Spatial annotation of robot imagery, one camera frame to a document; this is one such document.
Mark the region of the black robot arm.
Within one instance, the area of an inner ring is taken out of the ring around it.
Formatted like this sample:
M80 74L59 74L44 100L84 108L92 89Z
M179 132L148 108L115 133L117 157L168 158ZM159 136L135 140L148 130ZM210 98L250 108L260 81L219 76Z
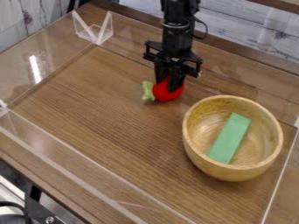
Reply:
M163 11L163 38L160 42L144 42L144 59L153 62L155 80L165 84L165 92L173 93L187 75L198 78L203 58L192 51L195 38L195 14L202 0L160 0Z

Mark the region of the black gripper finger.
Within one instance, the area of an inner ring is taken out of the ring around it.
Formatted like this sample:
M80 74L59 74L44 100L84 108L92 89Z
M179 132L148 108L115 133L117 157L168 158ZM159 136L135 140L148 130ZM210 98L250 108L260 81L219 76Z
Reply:
M160 83L169 73L168 65L160 61L155 62L153 71L155 71L155 81L156 83Z
M168 81L168 92L172 93L183 85L186 74L180 66L175 66L171 71L171 78Z

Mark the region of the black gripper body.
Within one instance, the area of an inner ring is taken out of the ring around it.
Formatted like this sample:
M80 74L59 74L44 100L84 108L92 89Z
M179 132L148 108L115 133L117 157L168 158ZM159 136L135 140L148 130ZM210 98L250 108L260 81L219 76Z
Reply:
M203 59L192 51L187 51L179 56L172 56L163 50L163 44L155 41L145 41L144 47L145 60L153 63L157 61L165 63L169 72L175 66L180 66L186 75L195 78L200 76Z

